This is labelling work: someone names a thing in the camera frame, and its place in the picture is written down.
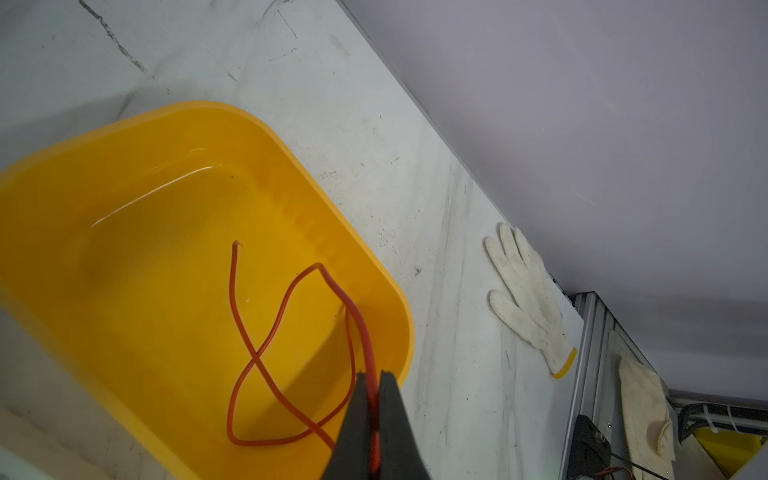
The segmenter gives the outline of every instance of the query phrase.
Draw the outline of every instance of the black cable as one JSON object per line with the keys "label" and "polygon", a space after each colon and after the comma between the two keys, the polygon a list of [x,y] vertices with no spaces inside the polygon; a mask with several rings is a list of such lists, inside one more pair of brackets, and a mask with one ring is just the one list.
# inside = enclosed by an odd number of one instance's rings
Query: black cable
{"label": "black cable", "polygon": [[[710,426],[707,420],[692,420],[691,415],[702,414],[704,412],[704,406],[707,406],[709,411],[715,415],[728,415],[731,418],[737,417],[748,420],[762,420],[768,421],[768,410],[763,409],[750,409],[747,407],[732,406],[732,412],[729,414],[728,406],[718,403],[691,403],[680,409],[680,413],[677,414],[677,441],[682,443],[698,429]],[[735,431],[735,428],[730,423],[712,422],[718,429],[726,429]],[[747,426],[739,427],[739,432],[752,433],[754,435],[765,436],[768,435],[768,431],[765,429],[754,429]]]}
{"label": "black cable", "polygon": [[[603,465],[605,465],[605,468],[610,468],[611,467],[609,464],[607,464],[605,462],[603,462]],[[616,478],[614,478],[614,474],[612,474],[612,473],[611,473],[611,480],[616,480]]]}
{"label": "black cable", "polygon": [[651,470],[648,470],[648,469],[647,469],[647,468],[645,468],[645,467],[641,467],[641,466],[639,466],[637,463],[632,463],[632,462],[630,462],[629,460],[627,460],[626,458],[621,458],[619,455],[616,455],[616,454],[615,454],[615,453],[613,453],[613,452],[611,452],[611,455],[613,455],[614,457],[618,458],[618,459],[619,459],[619,460],[621,460],[622,462],[626,462],[626,463],[628,463],[628,464],[632,465],[633,467],[638,467],[638,468],[639,468],[640,470],[642,470],[643,472],[647,472],[647,473],[650,473],[651,475],[653,475],[654,477],[658,477],[658,478],[661,478],[661,480],[670,480],[670,479],[668,479],[667,477],[662,477],[661,475],[657,474],[656,472],[652,472]]}

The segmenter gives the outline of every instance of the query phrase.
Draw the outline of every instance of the plastic basin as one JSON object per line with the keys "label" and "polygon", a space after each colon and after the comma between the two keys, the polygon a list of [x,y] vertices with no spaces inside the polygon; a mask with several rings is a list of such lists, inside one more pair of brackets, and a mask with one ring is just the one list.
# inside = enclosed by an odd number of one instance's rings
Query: plastic basin
{"label": "plastic basin", "polygon": [[[290,281],[319,261],[362,310],[377,366],[401,383],[410,367],[400,288],[275,133],[229,105],[172,105],[25,158],[0,174],[0,222],[3,305],[178,478],[317,478],[330,456],[315,435],[270,447],[227,439],[231,389],[250,359],[227,300],[234,240],[257,346]],[[349,385],[340,306],[313,273],[262,357],[315,420]],[[326,425],[332,438],[342,418]],[[303,430],[254,369],[236,434]]]}

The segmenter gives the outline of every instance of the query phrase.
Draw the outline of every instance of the dark stain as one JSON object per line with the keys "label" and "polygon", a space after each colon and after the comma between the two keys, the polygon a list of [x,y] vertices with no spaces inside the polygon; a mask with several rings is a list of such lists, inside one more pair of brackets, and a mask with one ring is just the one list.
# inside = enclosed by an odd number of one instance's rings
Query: dark stain
{"label": "dark stain", "polygon": [[328,177],[338,177],[338,174],[337,174],[336,170],[334,170],[332,172],[328,172],[326,174],[320,174],[320,175],[317,176],[317,178],[320,179],[320,180],[325,180]]}
{"label": "dark stain", "polygon": [[272,60],[277,60],[277,59],[279,59],[279,58],[285,57],[286,55],[290,55],[290,54],[294,53],[295,51],[296,51],[296,47],[293,47],[293,48],[291,48],[291,49],[290,49],[290,51],[289,51],[288,53],[284,53],[284,54],[282,54],[282,55],[281,55],[281,56],[279,56],[279,57],[270,58],[270,61],[272,61]]}
{"label": "dark stain", "polygon": [[264,10],[264,13],[263,13],[263,14],[261,14],[261,18],[259,18],[259,21],[258,21],[258,22],[256,22],[256,26],[257,26],[257,27],[258,27],[259,25],[261,25],[261,22],[264,20],[264,17],[266,17],[266,14],[268,14],[268,13],[270,12],[270,10],[272,10],[272,7],[273,7],[273,6],[275,6],[275,4],[276,4],[277,2],[280,2],[280,4],[281,4],[281,5],[283,5],[283,4],[286,4],[286,3],[290,3],[290,2],[291,2],[291,0],[282,0],[282,1],[281,1],[281,0],[272,0],[272,1],[270,2],[270,4],[266,6],[266,9]]}
{"label": "dark stain", "polygon": [[[277,14],[280,16],[280,18],[283,19],[283,22],[286,22],[286,19],[283,17],[283,14],[280,13],[280,10],[277,11]],[[298,38],[296,37],[296,32],[294,32],[293,29],[290,27],[290,25],[288,25],[288,22],[286,22],[286,25],[288,26],[288,28],[290,28],[290,32],[293,33],[293,37]]]}
{"label": "dark stain", "polygon": [[328,35],[328,39],[331,41],[333,46],[336,47],[336,51],[339,52],[339,55],[341,55],[345,60],[349,60],[349,51],[347,51],[347,49],[344,47],[344,44],[333,33]]}
{"label": "dark stain", "polygon": [[119,120],[120,117],[123,116],[123,114],[125,113],[125,109],[128,108],[128,104],[131,103],[131,100],[133,100],[135,96],[136,96],[136,91],[131,91],[131,93],[125,96],[125,100],[123,100],[123,104],[120,106],[120,110],[118,111],[118,114],[115,115],[114,117],[115,120]]}
{"label": "dark stain", "polygon": [[136,58],[134,58],[133,55],[128,53],[128,50],[126,50],[123,45],[120,45],[120,42],[118,41],[118,38],[114,36],[114,33],[112,33],[112,30],[109,29],[109,25],[107,25],[107,22],[104,21],[104,18],[99,15],[98,13],[94,12],[94,9],[89,7],[88,4],[83,2],[83,0],[78,0],[80,2],[80,5],[85,8],[86,12],[90,13],[93,18],[96,18],[99,23],[101,23],[101,26],[104,28],[104,31],[107,32],[107,36],[112,39],[115,45],[118,46],[118,50],[120,53],[125,55],[125,58],[131,61],[132,64],[136,65],[136,68],[141,70],[142,73],[147,73],[147,69],[144,68],[144,66],[141,64],[140,61],[138,61]]}

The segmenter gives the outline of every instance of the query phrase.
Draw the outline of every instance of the white cloth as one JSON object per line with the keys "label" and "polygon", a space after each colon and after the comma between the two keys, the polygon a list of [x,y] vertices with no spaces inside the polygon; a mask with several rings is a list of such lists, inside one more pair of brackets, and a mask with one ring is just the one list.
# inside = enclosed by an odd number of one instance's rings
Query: white cloth
{"label": "white cloth", "polygon": [[520,338],[541,350],[556,379],[568,372],[576,349],[563,329],[563,315],[552,291],[544,262],[531,248],[520,229],[502,223],[498,229],[502,243],[491,237],[483,240],[496,271],[512,294],[493,290],[488,302],[496,316]]}
{"label": "white cloth", "polygon": [[[619,364],[621,411],[632,462],[674,480],[674,428],[659,375],[638,361],[622,356]],[[637,480],[657,480],[632,467]]]}

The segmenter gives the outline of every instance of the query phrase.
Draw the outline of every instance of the gray wall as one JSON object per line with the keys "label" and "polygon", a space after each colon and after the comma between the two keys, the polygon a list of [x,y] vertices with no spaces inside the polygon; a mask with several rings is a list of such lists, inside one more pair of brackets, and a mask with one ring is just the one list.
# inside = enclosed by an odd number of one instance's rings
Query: gray wall
{"label": "gray wall", "polygon": [[768,2],[342,1],[568,292],[768,399]]}

